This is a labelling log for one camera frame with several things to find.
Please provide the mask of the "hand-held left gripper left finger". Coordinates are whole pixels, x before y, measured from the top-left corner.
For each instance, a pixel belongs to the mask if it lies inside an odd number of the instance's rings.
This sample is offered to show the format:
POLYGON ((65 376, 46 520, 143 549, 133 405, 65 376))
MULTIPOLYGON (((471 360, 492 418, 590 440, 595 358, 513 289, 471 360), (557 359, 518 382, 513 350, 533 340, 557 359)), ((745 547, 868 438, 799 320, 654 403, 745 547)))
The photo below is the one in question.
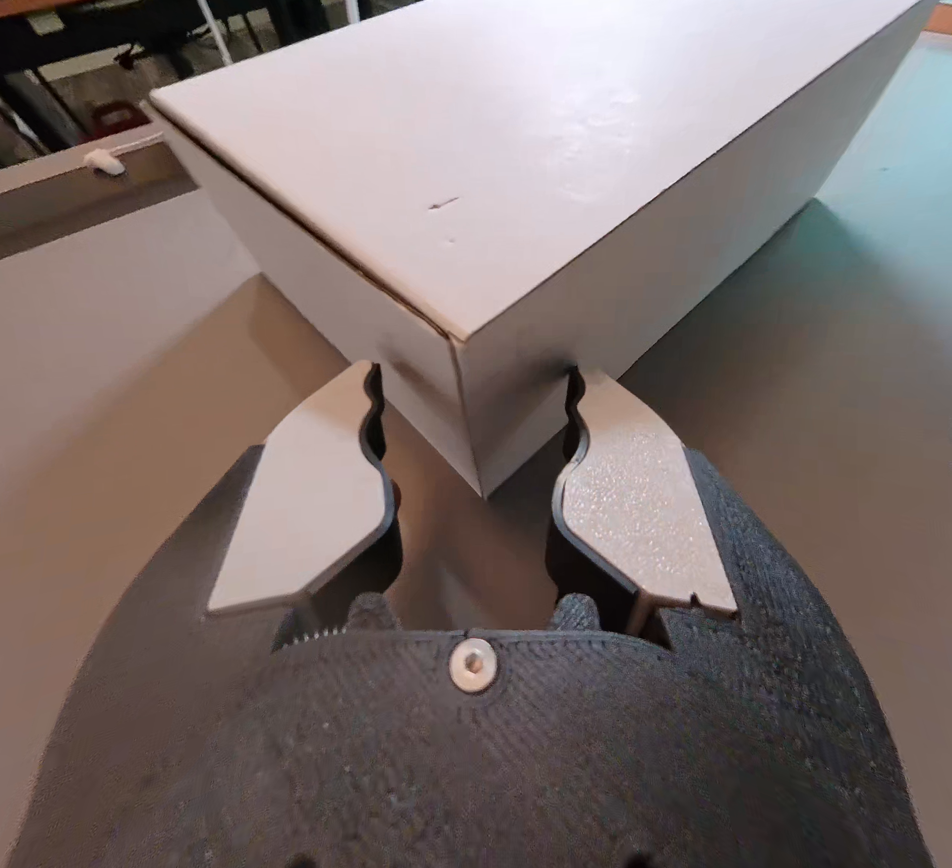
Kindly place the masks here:
POLYGON ((207 612, 286 607, 292 626, 344 626, 403 565, 387 451, 382 368, 356 362, 270 433, 212 586, 207 612))

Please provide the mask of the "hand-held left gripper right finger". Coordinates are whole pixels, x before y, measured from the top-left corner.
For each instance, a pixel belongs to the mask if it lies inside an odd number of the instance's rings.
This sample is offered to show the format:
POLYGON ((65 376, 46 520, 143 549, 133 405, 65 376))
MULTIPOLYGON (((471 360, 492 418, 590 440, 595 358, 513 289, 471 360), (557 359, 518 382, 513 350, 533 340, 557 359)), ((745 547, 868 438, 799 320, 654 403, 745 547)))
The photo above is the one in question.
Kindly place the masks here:
POLYGON ((557 603, 586 597, 599 629, 625 636, 646 636, 661 610, 734 619, 739 605, 678 436, 598 370, 569 370, 565 414, 544 551, 557 603))

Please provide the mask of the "white cardboard box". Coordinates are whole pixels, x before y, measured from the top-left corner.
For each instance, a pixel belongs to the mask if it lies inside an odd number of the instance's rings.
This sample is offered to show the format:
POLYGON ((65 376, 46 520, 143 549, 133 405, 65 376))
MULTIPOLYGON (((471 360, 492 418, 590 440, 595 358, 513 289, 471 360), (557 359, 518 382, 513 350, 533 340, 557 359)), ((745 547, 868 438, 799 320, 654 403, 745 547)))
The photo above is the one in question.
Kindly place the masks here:
POLYGON ((489 497, 810 202, 940 0, 426 0, 154 91, 268 280, 489 497))

